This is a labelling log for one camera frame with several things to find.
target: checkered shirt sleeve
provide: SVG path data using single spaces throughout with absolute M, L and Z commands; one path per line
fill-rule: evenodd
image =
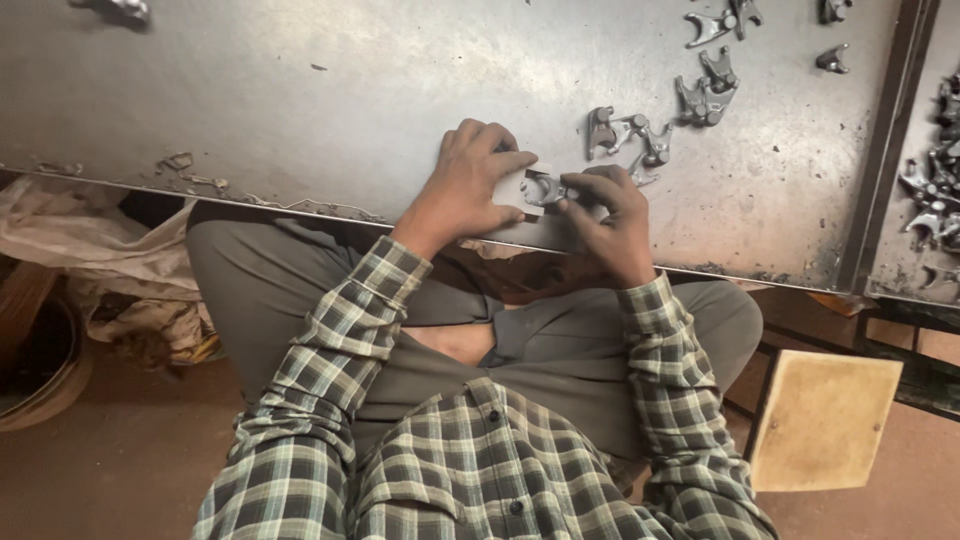
M 778 537 L 754 502 L 750 464 L 733 448 L 693 316 L 665 275 L 618 298 L 629 380 L 651 456 L 646 509 L 675 537 Z
M 193 538 L 346 537 L 350 424 L 431 269 L 383 236 L 306 315 L 257 410 L 237 418 Z

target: man's right hand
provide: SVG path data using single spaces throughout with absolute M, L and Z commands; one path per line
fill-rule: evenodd
M 561 200 L 560 210 L 573 222 L 591 253 L 600 258 L 624 288 L 645 285 L 657 278 L 650 253 L 649 204 L 627 171 L 617 165 L 591 167 L 583 173 L 561 175 L 567 187 L 592 193 L 610 211 L 597 223 L 575 201 Z

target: wooden board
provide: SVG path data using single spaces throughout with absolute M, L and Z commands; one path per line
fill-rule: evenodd
M 752 459 L 756 491 L 862 487 L 900 362 L 782 351 Z

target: plaid shirt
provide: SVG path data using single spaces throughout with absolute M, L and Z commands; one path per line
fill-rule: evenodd
M 560 415 L 489 379 L 412 410 L 358 463 L 350 424 L 432 268 L 382 237 L 306 317 L 194 538 L 769 538 L 693 317 L 666 278 L 619 293 L 651 456 L 643 506 Z

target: bare foot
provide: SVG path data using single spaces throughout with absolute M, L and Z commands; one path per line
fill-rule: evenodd
M 493 348 L 493 324 L 456 325 L 448 327 L 410 327 L 403 331 L 423 345 L 452 357 L 462 364 L 476 367 Z

